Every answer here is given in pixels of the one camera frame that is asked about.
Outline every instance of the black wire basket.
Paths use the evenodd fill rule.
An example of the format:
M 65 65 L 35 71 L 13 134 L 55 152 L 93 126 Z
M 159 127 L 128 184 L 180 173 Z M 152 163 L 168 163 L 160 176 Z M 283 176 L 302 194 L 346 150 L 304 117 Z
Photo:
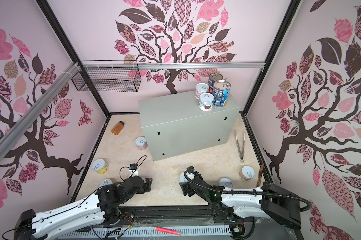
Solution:
M 78 91 L 138 92 L 142 78 L 137 61 L 121 61 L 127 62 L 126 66 L 85 66 L 83 70 L 87 72 L 90 79 L 83 78 L 81 72 L 77 72 L 71 80 Z

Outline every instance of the wallpaper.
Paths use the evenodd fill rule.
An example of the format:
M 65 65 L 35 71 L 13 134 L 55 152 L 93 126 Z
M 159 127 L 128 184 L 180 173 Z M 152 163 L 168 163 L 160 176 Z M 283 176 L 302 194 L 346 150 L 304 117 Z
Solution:
M 139 65 L 144 65 L 264 61 L 289 1 L 49 3 L 84 64 L 121 63 L 108 60 L 132 63 L 136 59 Z M 262 9 L 261 19 L 255 9 Z M 72 21 L 73 13 L 88 13 L 89 17 L 83 26 L 76 26 Z M 191 91 L 199 82 L 206 83 L 209 74 L 221 73 L 233 86 L 232 96 L 244 106 L 258 72 L 256 68 L 140 70 L 142 80 L 138 93 L 102 91 L 100 94 L 111 112 L 134 112 L 139 111 L 140 99 Z M 135 71 L 125 74 L 132 78 Z
M 0 140 L 69 64 L 34 1 L 0 2 Z M 64 85 L 0 162 L 0 238 L 23 211 L 68 202 L 104 120 L 89 92 Z
M 249 113 L 269 170 L 305 239 L 361 239 L 361 1 L 304 2 L 281 51 Z

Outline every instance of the beige tabletop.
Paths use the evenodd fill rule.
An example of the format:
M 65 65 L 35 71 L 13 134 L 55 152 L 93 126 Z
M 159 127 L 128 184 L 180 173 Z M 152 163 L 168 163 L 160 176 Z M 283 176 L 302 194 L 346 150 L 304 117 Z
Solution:
M 111 129 L 119 121 L 123 121 L 125 126 L 119 135 L 113 135 Z M 240 146 L 243 141 L 243 131 L 246 134 L 243 163 L 240 162 L 236 146 L 235 130 L 238 134 Z M 256 186 L 260 166 L 240 114 L 238 114 L 226 144 L 155 162 L 150 154 L 150 146 L 143 151 L 138 150 L 135 146 L 135 139 L 140 136 L 143 136 L 143 132 L 138 114 L 111 116 L 93 159 L 93 161 L 99 158 L 104 159 L 109 164 L 109 169 L 105 174 L 99 175 L 90 167 L 79 190 L 77 200 L 92 193 L 98 188 L 102 180 L 121 181 L 119 177 L 120 168 L 136 163 L 143 155 L 147 155 L 147 158 L 139 167 L 138 172 L 143 179 L 146 177 L 153 179 L 151 191 L 134 195 L 132 199 L 123 204 L 125 206 L 207 205 L 207 202 L 198 195 L 192 197 L 183 196 L 182 189 L 179 186 L 179 175 L 191 165 L 202 175 L 203 180 L 210 185 L 219 185 L 219 180 L 227 177 L 232 181 L 234 188 L 246 189 Z M 244 182 L 239 178 L 239 171 L 245 165 L 253 167 L 256 172 L 255 178 L 249 182 Z M 127 178 L 128 175 L 128 169 L 122 169 L 122 178 Z

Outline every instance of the red pen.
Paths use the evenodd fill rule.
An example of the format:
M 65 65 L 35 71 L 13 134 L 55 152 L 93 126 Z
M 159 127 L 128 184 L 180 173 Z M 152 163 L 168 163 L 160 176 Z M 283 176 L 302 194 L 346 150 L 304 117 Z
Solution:
M 167 228 L 161 228 L 161 227 L 155 227 L 155 231 L 166 232 L 166 233 L 175 234 L 175 235 L 179 235 L 179 236 L 182 235 L 181 232 L 174 231 L 174 230 L 167 229 Z

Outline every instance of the large blue can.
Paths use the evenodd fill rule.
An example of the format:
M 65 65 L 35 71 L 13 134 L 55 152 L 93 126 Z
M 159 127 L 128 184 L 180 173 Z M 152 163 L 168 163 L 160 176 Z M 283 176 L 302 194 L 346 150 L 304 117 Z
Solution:
M 231 84 L 225 80 L 214 82 L 213 95 L 214 106 L 223 107 L 226 105 L 228 94 L 230 93 Z

